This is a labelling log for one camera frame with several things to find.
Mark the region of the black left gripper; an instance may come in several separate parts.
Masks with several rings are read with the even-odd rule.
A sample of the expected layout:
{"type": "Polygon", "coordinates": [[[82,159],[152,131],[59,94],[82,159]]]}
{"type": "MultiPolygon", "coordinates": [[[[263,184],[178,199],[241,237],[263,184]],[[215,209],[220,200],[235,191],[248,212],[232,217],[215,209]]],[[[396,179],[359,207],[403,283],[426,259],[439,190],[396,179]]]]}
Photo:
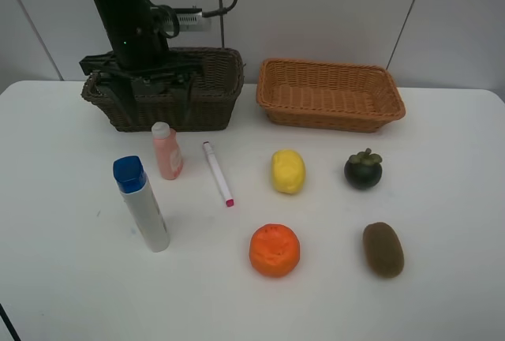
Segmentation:
{"type": "Polygon", "coordinates": [[[103,98],[97,107],[116,130],[137,129],[137,102],[134,96],[153,96],[173,91],[176,130],[184,130],[191,116],[192,92],[196,77],[204,72],[201,57],[171,51],[161,62],[142,69],[119,65],[111,51],[80,61],[84,74],[97,76],[97,90],[103,98]]]}

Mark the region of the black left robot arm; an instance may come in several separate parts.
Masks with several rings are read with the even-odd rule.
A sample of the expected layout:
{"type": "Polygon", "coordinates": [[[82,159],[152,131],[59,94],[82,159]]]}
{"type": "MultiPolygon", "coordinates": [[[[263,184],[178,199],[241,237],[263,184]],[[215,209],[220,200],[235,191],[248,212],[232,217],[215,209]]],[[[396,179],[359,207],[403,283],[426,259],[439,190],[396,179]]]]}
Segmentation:
{"type": "Polygon", "coordinates": [[[175,11],[150,0],[94,3],[112,50],[80,61],[88,76],[83,98],[120,131],[148,130],[153,122],[192,129],[191,93],[203,62],[192,53],[170,50],[167,41],[179,33],[175,11]]]}

